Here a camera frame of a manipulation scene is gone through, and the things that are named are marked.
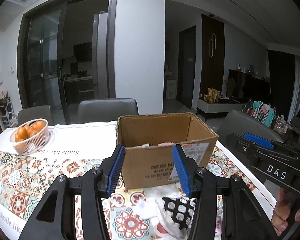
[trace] brown cardboard box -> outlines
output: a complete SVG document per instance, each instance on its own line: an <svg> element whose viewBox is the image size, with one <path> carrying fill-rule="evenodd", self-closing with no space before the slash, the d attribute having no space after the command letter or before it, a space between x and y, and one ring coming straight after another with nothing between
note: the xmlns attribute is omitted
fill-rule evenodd
<svg viewBox="0 0 300 240"><path fill-rule="evenodd" d="M159 143L180 143L187 156L206 167L217 139L218 135L192 113L121 116L117 143L125 147L122 168L125 187L144 188L176 182L176 174L171 175L172 146L158 147ZM153 146L140 147L147 143Z"/></svg>

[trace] dining table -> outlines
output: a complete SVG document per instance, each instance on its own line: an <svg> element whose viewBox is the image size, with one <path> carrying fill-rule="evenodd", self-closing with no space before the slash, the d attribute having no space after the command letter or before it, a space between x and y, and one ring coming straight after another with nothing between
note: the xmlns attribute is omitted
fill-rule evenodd
<svg viewBox="0 0 300 240"><path fill-rule="evenodd" d="M19 155L10 142L15 128L0 134L0 228L10 240L17 240L40 199L54 179L82 176L110 157L117 145L117 122L49 126L49 139L37 152ZM214 175L230 177L238 174L252 191L269 219L276 204L266 187L225 146L216 142L206 167ZM151 202L158 197L186 197L180 183L157 187L126 189L121 176L116 191L102 199L109 236L112 240L173 239L158 218L135 219L133 208L140 200ZM222 196L216 199L217 215L222 217ZM84 239L81 220L81 198L74 198L76 238ZM35 240L36 232L31 239Z"/></svg>

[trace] basket of oranges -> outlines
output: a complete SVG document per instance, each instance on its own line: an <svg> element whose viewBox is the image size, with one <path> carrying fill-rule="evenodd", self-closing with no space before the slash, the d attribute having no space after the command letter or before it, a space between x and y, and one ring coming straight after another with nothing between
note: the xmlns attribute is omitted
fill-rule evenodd
<svg viewBox="0 0 300 240"><path fill-rule="evenodd" d="M20 125L10 136L13 147L20 155L38 151L48 139L48 121L41 118Z"/></svg>

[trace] ceiling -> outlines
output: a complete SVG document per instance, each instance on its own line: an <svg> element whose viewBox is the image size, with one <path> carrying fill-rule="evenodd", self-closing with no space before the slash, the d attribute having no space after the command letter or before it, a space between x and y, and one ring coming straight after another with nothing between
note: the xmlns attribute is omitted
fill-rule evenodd
<svg viewBox="0 0 300 240"><path fill-rule="evenodd" d="M37 0L6 0L0 7L4 31L25 7ZM292 0L171 0L200 8L242 29L265 47L300 49L300 11Z"/></svg>
<svg viewBox="0 0 300 240"><path fill-rule="evenodd" d="M260 43L300 48L300 11L292 0L172 0L241 28Z"/></svg>

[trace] human hand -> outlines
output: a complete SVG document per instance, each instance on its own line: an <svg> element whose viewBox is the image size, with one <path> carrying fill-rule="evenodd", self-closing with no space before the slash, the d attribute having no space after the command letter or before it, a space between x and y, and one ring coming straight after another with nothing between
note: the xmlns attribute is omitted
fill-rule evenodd
<svg viewBox="0 0 300 240"><path fill-rule="evenodd" d="M280 188L278 201L273 210L271 220L274 230L278 236L281 235L281 233L287 228L288 222L286 220L289 217L291 211L289 203L286 203L284 201L284 196L286 192L287 191L285 189ZM297 211L294 220L300 221L300 209Z"/></svg>

